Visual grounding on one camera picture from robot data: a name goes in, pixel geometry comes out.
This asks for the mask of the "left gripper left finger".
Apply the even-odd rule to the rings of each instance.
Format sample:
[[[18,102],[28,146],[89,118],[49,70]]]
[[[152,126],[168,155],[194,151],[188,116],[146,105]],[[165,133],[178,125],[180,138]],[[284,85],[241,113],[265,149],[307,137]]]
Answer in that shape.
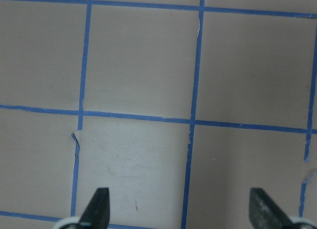
[[[97,188],[80,217],[59,220],[54,229],[107,229],[109,225],[109,189]]]

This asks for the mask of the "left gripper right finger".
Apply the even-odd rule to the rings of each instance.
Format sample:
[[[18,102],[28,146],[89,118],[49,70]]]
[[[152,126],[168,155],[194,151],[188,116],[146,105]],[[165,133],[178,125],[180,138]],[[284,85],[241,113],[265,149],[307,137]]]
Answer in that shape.
[[[289,217],[262,188],[251,188],[249,221],[254,229],[315,229],[311,220]]]

